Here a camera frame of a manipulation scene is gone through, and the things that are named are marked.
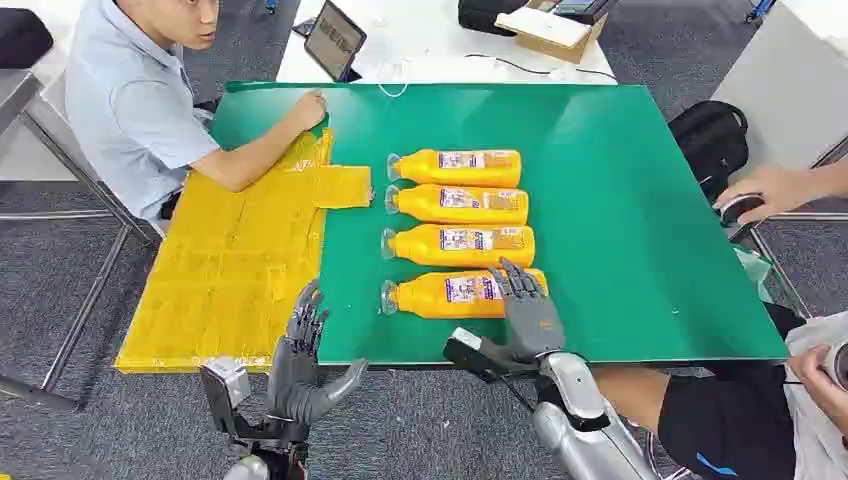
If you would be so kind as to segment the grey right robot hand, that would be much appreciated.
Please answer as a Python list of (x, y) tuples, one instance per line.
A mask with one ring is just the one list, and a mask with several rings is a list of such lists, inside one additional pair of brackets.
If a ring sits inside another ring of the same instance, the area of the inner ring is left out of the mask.
[(499, 262), (501, 267), (489, 272), (501, 294), (509, 336), (505, 345), (483, 341), (487, 369), (498, 375), (534, 372), (550, 377), (549, 358), (565, 344), (557, 308), (534, 276), (504, 257)]

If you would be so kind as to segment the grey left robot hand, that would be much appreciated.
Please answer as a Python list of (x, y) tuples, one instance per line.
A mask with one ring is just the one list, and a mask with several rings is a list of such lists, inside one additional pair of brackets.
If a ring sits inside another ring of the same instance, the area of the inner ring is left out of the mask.
[(344, 374), (321, 384), (318, 350), (329, 311), (321, 306), (324, 295), (317, 278), (298, 294), (286, 331), (277, 341), (267, 387), (272, 416), (310, 425), (342, 402), (360, 384), (369, 362), (354, 360)]

